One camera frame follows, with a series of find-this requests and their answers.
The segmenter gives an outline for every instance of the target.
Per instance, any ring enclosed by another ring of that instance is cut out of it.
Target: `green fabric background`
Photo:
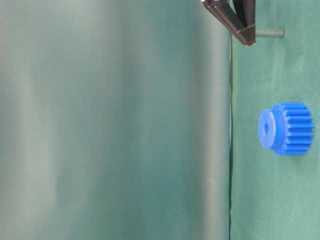
[[[319,126],[320,1],[257,1],[258,28],[281,27],[284,39],[233,39],[232,240],[320,237],[319,134],[304,156],[276,156],[261,147],[260,112],[301,101]]]
[[[0,0],[0,32],[0,240],[228,239],[228,32],[201,1]]]

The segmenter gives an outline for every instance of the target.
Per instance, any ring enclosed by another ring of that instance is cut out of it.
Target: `blue gear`
[[[301,102],[278,102],[259,118],[261,145],[278,155],[302,155],[312,144],[314,133],[310,110]]]

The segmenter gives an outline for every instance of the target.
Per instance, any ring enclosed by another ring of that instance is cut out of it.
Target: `gear teeth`
[[[305,154],[312,144],[315,127],[311,124],[313,118],[311,112],[303,103],[280,103],[286,125],[285,141],[281,149],[277,151],[280,155]]]

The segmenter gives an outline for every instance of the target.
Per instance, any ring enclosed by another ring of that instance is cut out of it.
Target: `green backdrop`
[[[320,237],[320,2],[258,0],[258,28],[280,27],[285,38],[233,39],[232,240]],[[261,147],[260,112],[276,102],[303,102],[315,124],[304,156],[276,156]]]
[[[200,1],[0,0],[0,32],[0,239],[228,239],[229,38]]]

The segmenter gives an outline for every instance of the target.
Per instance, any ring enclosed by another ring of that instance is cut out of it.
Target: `green surface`
[[[198,240],[214,229],[197,129],[212,107],[215,28],[201,2],[0,5],[0,239]]]
[[[320,237],[319,134],[304,156],[261,147],[260,112],[275,102],[303,102],[319,126],[320,2],[257,1],[257,27],[281,27],[284,39],[233,39],[232,240]]]

